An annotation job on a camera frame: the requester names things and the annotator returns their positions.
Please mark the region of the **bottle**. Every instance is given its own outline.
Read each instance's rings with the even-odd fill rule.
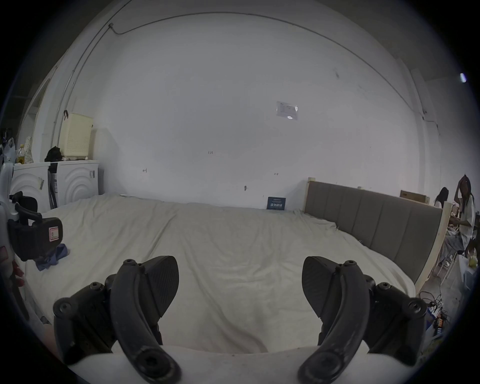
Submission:
[[[23,144],[20,146],[20,149],[18,150],[17,163],[25,164],[25,150],[24,150]]]

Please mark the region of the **ceiling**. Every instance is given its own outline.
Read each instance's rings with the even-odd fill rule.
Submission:
[[[399,0],[318,0],[366,30],[395,58],[423,78],[458,75],[459,64],[434,29]]]
[[[399,0],[318,0],[343,14],[377,39],[409,69],[418,68],[428,81],[461,72],[436,32],[412,8]],[[5,121],[18,126],[32,91],[68,49],[83,28],[111,0],[74,2],[36,41],[17,77],[5,110]]]

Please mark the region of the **white shirt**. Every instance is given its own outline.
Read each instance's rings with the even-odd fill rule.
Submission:
[[[460,199],[460,207],[462,205],[463,205],[463,200]],[[472,235],[473,235],[473,224],[475,221],[475,206],[473,203],[472,195],[468,197],[468,201],[465,204],[465,209],[460,214],[460,220],[461,221],[466,220],[470,223],[470,227],[467,227],[465,225],[458,226],[458,230],[462,235],[463,249],[467,249],[468,243],[470,243],[470,239],[472,238]]]

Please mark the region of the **gray upholstered headboard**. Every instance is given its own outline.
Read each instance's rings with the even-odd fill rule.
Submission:
[[[336,223],[338,229],[393,260],[413,282],[419,280],[431,253],[438,254],[433,245],[446,230],[446,224],[441,225],[442,209],[317,181],[308,183],[304,212]]]

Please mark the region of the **cardboard box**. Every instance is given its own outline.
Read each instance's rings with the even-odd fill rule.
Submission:
[[[430,203],[430,197],[421,195],[419,193],[400,191],[400,197],[403,197],[404,199],[418,201],[419,203],[424,203],[424,204]]]

